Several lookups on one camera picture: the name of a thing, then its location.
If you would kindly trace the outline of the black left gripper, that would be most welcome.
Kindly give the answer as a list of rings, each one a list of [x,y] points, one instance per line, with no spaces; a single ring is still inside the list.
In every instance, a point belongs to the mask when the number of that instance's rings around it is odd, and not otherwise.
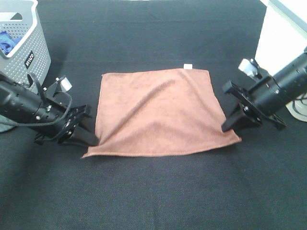
[[[33,105],[37,106],[33,108],[33,130],[37,132],[34,143],[98,145],[92,130],[91,106],[72,107],[72,97],[59,91],[56,82],[47,89],[39,86]]]

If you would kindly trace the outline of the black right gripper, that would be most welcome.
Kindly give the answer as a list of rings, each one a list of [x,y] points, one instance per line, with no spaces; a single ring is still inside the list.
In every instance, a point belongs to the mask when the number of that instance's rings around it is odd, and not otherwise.
[[[221,125],[222,131],[239,131],[246,128],[259,127],[262,121],[271,122],[278,130],[286,128],[286,123],[275,113],[267,115],[251,99],[248,90],[241,88],[230,80],[222,86],[225,94],[231,94],[237,98],[237,104]]]

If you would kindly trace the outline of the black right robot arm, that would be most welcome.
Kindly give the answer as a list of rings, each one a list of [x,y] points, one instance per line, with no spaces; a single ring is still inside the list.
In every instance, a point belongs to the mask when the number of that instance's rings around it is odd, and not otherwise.
[[[285,128],[285,122],[276,112],[307,92],[306,51],[274,75],[254,59],[243,59],[238,68],[255,84],[248,89],[231,81],[224,84],[223,92],[235,96],[238,103],[221,125],[222,131],[259,127],[263,120],[271,122],[278,130]]]

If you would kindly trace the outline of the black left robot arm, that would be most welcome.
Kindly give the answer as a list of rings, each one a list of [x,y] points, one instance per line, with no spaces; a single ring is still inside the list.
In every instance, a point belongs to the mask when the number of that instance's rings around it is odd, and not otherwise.
[[[96,146],[99,142],[84,123],[91,118],[90,105],[72,107],[67,93],[72,85],[63,76],[48,88],[29,73],[28,84],[0,76],[0,114],[8,119],[2,125],[28,127],[37,132],[34,142]]]

